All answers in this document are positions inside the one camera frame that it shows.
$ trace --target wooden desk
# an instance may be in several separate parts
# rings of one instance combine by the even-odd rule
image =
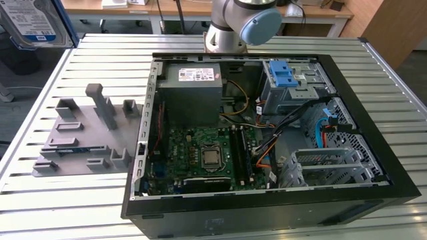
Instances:
[[[60,0],[72,19],[150,20],[154,0],[147,5],[128,4],[128,8],[103,9],[102,0]]]
[[[174,0],[159,0],[163,15],[179,15],[176,2]],[[184,17],[187,16],[211,16],[212,4],[210,2],[198,2],[192,0],[180,0],[180,7]],[[282,15],[287,13],[287,6],[278,7]],[[318,6],[303,6],[307,18],[345,18],[354,17],[353,12],[343,7],[342,11],[335,11]],[[151,9],[152,14],[159,15],[158,4]]]
[[[164,20],[179,21],[179,10],[176,7],[176,2],[174,0],[152,0],[159,1],[162,14]],[[180,0],[182,12],[184,15],[184,21],[211,21],[211,9],[212,4],[210,2],[196,2],[191,0]],[[333,27],[327,34],[329,37],[339,37],[347,20],[354,17],[353,12],[343,7],[342,11],[335,11],[329,8],[321,8],[318,6],[303,6],[306,12],[306,23],[307,24],[331,24]],[[279,7],[279,11],[284,16],[287,12],[287,7]],[[158,9],[158,3],[152,5],[151,9],[151,26],[152,33],[160,34],[160,15]],[[283,17],[282,22],[289,24],[301,24],[302,17]]]
[[[150,0],[147,5],[130,4],[128,8],[102,9],[102,0],[62,0],[66,11],[72,19],[104,19],[104,20],[150,20],[152,33],[160,34],[160,14],[158,0]],[[179,21],[179,10],[174,0],[159,0],[164,20]],[[180,0],[184,21],[211,21],[210,2]],[[346,22],[354,14],[345,7],[342,11],[334,11],[317,6],[303,6],[307,24],[331,24],[329,37],[338,37]],[[287,7],[279,7],[280,13],[286,14]],[[283,23],[301,24],[302,17],[283,17]]]

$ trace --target floor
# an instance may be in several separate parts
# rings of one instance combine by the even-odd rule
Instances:
[[[88,24],[83,24],[79,20],[72,20],[75,30],[79,33],[100,33],[99,21],[90,20]],[[111,34],[151,34],[151,24],[143,21],[143,26],[136,26],[131,20],[108,20],[106,29]],[[191,34],[202,34],[207,28],[202,27],[200,22],[186,22],[186,29]],[[179,22],[167,23],[168,33],[180,31]],[[46,82],[55,69],[56,63],[62,57],[62,49],[38,49],[38,58],[42,62],[40,70],[27,76],[15,75],[6,65],[0,62],[0,83],[7,87],[40,87]],[[414,51],[405,63],[397,70],[397,73],[421,98],[427,104],[427,51]],[[15,95],[14,102],[0,102],[0,141],[12,141],[15,134],[27,117],[35,100],[39,96],[40,89],[36,88],[11,88],[10,91]],[[0,157],[7,150],[7,145],[0,144]]]

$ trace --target ram slot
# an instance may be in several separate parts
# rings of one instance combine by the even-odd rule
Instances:
[[[250,173],[247,167],[247,153],[246,153],[246,141],[243,139],[244,134],[242,129],[231,127],[228,131],[234,178],[238,185],[244,185],[250,181]]]

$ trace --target hard disk drive label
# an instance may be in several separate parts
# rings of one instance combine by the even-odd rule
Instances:
[[[179,70],[179,81],[215,81],[214,68],[182,68]]]
[[[52,41],[56,33],[47,15],[36,8],[35,0],[0,0],[20,34],[34,41]]]

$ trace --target metal table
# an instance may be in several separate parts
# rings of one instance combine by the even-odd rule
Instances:
[[[2,239],[143,239],[131,221],[120,218],[126,173],[35,178],[32,166],[60,97],[91,105],[86,86],[102,83],[114,104],[130,97],[143,104],[152,52],[202,51],[202,36],[87,34],[79,48],[64,52],[0,161]],[[423,196],[349,225],[204,239],[427,239],[427,109],[370,44],[354,38],[275,37],[250,52],[334,57]]]

